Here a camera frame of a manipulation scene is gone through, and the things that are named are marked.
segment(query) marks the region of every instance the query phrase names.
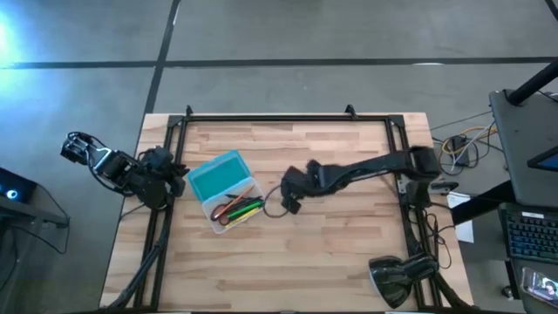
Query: concrete floor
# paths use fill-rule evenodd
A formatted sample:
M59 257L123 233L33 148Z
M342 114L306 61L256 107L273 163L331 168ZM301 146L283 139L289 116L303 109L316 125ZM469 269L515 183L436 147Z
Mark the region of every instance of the concrete floor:
M171 2L3 0L0 64L156 60ZM182 0L167 59L544 57L558 54L556 26L542 0ZM488 110L490 91L514 88L543 66L174 68L163 72L154 111L181 113L191 105L199 113L313 113L352 104L359 112L426 112L438 126ZM133 153L152 77L153 68L0 70L0 167L45 185L71 216L68 253L33 242L20 284L0 310L99 305L122 198L60 157L59 148L66 133L80 130ZM433 136L490 122L486 115ZM452 180L460 192L481 193L507 179L503 165L493 151ZM494 215L474 226L475 235L497 236ZM44 234L58 244L65 237L63 230ZM461 248L475 303L516 308L500 296L506 273L491 248Z

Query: wooden table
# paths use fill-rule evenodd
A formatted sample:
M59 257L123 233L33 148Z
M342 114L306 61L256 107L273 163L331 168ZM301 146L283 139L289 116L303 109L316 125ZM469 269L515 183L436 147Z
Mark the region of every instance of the wooden table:
M425 114L404 115L410 145L431 146ZM146 116L138 152L162 145L167 118ZM231 149L240 151L264 193L277 185L288 166L304 169L308 159L348 164L389 153L382 123L199 122L187 126L182 161L198 167ZM392 175L359 181L335 195L305 199L298 215L271 219L258 214L223 235L212 231L187 187L174 208L160 310L389 310L372 288L367 262L385 255L408 257L393 186ZM282 210L280 197L271 196L269 211ZM126 200L123 212L137 205L135 199ZM438 217L440 227L452 224L446 209L428 211ZM141 209L119 225L102 306L116 298L140 265L148 212ZM447 229L441 235L453 260L442 274L471 304L455 233ZM448 262L442 247L440 263ZM145 302L151 295L149 279ZM416 310L413 296L398 310Z

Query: green marker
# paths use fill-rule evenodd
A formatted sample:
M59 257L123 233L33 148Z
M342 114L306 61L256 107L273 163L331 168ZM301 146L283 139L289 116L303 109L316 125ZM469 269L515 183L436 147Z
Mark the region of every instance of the green marker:
M238 216L238 215L240 215L240 214L242 214L242 213L246 213L246 212L249 211L250 209L258 208L258 207L260 207L262 204L263 204L263 201L257 201L257 202L255 202L255 203L253 203L253 204L248 205L248 206L245 207L245 208L240 208L240 209L238 209L237 211L235 211L235 212L232 213L232 214L228 214L227 217L228 217L228 219L233 219L233 217Z

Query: teal lid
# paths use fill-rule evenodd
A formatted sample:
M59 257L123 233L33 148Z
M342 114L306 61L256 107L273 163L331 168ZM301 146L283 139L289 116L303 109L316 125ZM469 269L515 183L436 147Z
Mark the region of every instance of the teal lid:
M233 150L203 163L187 175L195 196L205 201L248 178L250 170L238 151Z

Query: plastic container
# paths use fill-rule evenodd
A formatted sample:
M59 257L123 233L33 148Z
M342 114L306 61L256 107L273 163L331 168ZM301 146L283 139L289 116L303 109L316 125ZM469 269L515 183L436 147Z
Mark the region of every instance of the plastic container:
M250 215L230 222L227 226L222 226L219 222L213 222L210 218L217 206L232 201L226 195L239 195L247 188L254 186L244 196L263 197L262 190L255 179L250 176L248 166L238 151L230 151L215 157L213 160L190 171L187 178L194 194L201 201L201 208L211 224L211 228L217 234L231 229L262 211L259 208L251 212Z

